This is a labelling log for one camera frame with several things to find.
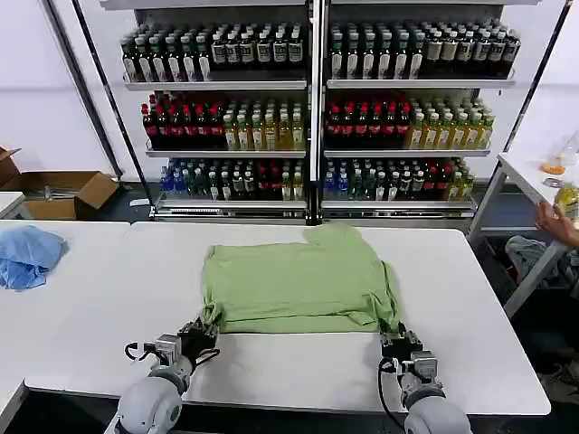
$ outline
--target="cable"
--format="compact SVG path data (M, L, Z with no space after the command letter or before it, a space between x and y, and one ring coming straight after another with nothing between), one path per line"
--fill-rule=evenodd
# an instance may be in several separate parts
M394 415L392 414L392 412L390 412L390 410L388 410L388 406L386 405L386 401L384 400L384 394L382 392L382 373L384 373L384 365L389 363L390 360L387 358L383 358L380 363L378 364L378 394L380 395L380 402L382 402L382 407L384 408L384 411L386 412L386 414L388 415L388 417L394 422L394 424L400 428L402 431L404 431L404 426L402 423L400 423L398 421L397 418L394 417Z

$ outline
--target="cardboard box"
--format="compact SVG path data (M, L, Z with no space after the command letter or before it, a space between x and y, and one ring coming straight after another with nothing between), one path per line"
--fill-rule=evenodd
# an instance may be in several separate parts
M0 162L0 181L2 166ZM38 220L93 220L97 211L118 190L119 185L101 172L25 172L16 169L0 191L8 192L42 192L45 186L76 190L72 198L67 199L30 199L24 204L28 211Z

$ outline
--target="person's arm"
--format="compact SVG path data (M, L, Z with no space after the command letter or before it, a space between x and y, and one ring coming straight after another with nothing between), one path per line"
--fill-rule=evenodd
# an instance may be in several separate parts
M557 206L541 202L536 206L535 225L570 247L579 247L579 231Z

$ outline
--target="shelf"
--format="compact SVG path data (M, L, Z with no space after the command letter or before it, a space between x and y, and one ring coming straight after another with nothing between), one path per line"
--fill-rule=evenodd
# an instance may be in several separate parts
M145 153L153 158L305 158L306 151L155 151Z
M362 80L332 79L328 89L506 89L514 80Z
M388 150L328 150L324 151L326 158L438 158L438 157L470 157L487 156L490 149L388 149Z
M183 7L303 6L304 0L101 0L106 11Z

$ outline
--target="white table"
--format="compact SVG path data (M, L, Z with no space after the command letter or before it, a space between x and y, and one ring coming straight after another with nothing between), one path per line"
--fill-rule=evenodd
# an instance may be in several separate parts
M476 242L479 237L481 223L489 204L500 194L507 177L534 203L542 201L553 204L557 189L547 187L543 181L547 177L562 179L565 175L549 175L541 171L541 161L529 158L520 153L502 153L498 155L498 168L490 180L489 189L480 203L479 209L469 228L469 241ZM539 283L553 269L557 261L568 251L568 248L558 241L553 241L535 266L528 272L517 290L503 306L508 317L511 318L531 296Z
M119 396L149 372L125 344L175 333L197 317L212 244L304 241L295 226L136 223L110 284L86 292L25 383L35 390ZM451 401L472 414L544 415L550 404L464 236L453 230L360 229L394 268L404 322L440 360ZM220 335L187 401L268 408L382 411L377 334ZM384 386L402 410L395 379Z
M33 218L24 205L24 194L22 192L0 192L0 219L13 219L18 215L28 220Z
M0 231L32 224L60 235L68 251L48 275L46 284L15 292L0 288L0 432L24 398L24 376L40 363L60 323L82 294L108 285L106 264L122 242L129 224L123 222L0 221Z

